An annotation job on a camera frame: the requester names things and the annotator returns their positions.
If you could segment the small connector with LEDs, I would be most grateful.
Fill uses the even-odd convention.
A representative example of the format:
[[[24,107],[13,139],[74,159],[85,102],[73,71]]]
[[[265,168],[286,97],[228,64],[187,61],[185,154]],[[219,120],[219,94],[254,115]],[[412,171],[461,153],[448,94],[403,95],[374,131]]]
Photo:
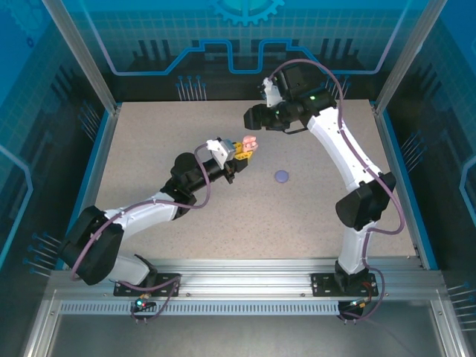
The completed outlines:
[[[366,307],[372,299],[370,297],[363,297],[358,300],[352,300],[352,301],[340,301],[338,303],[338,308],[340,311],[353,311],[353,310],[359,310],[363,309]]]
[[[141,295],[132,304],[131,313],[151,312],[156,307],[156,302],[150,301],[150,295]]]

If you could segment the black base plate left arm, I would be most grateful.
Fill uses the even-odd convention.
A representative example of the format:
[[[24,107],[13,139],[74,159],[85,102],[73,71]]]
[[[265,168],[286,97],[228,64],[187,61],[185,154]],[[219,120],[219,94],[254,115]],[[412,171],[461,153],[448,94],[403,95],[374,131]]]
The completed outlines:
[[[116,297],[138,297],[142,294],[149,294],[154,298],[165,298],[173,289],[173,297],[179,293],[181,275],[177,273],[158,273],[154,281],[144,280],[141,284],[133,286],[129,283],[116,282],[113,295]]]

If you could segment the black base plate right arm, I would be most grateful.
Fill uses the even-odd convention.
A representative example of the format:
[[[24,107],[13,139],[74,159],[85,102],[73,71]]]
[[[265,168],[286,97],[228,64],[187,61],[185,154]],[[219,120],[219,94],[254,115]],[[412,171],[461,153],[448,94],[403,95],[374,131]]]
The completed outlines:
[[[374,274],[367,273],[364,276],[346,282],[336,277],[333,273],[315,273],[310,275],[312,295],[316,298],[344,298],[365,297],[371,295],[377,297],[379,288]]]

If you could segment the aluminium side rail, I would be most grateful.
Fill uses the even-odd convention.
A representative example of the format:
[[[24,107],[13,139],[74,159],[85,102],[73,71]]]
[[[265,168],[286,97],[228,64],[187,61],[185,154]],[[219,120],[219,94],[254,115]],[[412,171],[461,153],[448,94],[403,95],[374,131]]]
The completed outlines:
[[[112,139],[115,133],[115,127],[118,122],[118,116],[118,112],[115,114],[109,114],[105,111],[104,113],[91,150],[91,155],[89,156],[86,171],[80,185],[67,231],[72,228],[83,209],[96,202]]]
[[[374,118],[379,131],[382,145],[389,163],[390,170],[396,177],[396,191],[400,205],[405,215],[406,226],[415,246],[415,251],[421,261],[422,267],[427,270],[438,270],[436,257],[428,236],[417,198],[411,184],[410,176],[405,166],[403,155],[396,138],[393,125],[387,112],[379,114],[376,109]]]

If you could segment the grey metal sheet panel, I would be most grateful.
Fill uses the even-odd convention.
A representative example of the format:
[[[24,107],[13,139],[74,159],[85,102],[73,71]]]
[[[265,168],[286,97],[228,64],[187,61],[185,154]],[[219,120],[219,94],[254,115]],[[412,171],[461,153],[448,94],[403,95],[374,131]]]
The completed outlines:
[[[445,357],[426,308],[399,304],[370,321],[331,316],[66,315],[48,357]]]

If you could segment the aluminium mounting rail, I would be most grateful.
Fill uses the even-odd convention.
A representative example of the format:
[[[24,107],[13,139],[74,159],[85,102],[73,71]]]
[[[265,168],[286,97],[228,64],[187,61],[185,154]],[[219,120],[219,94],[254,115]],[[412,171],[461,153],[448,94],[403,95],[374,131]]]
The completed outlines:
[[[160,272],[179,273],[181,300],[311,300],[312,273],[333,273],[328,259],[153,260]],[[447,294],[440,271],[425,270],[417,257],[377,257],[385,301],[436,300]]]

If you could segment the aluminium frame post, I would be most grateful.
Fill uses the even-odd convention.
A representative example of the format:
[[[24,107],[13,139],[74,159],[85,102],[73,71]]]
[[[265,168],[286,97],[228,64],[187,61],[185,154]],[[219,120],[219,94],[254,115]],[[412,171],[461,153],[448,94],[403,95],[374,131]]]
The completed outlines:
[[[105,110],[111,115],[116,115],[118,110],[116,100],[62,0],[42,0],[42,3]]]
[[[376,116],[383,115],[383,111],[386,109],[391,98],[395,95],[396,90],[438,20],[447,1],[448,0],[428,0],[425,9],[422,11],[395,66],[391,70],[377,97],[374,104],[374,114]]]

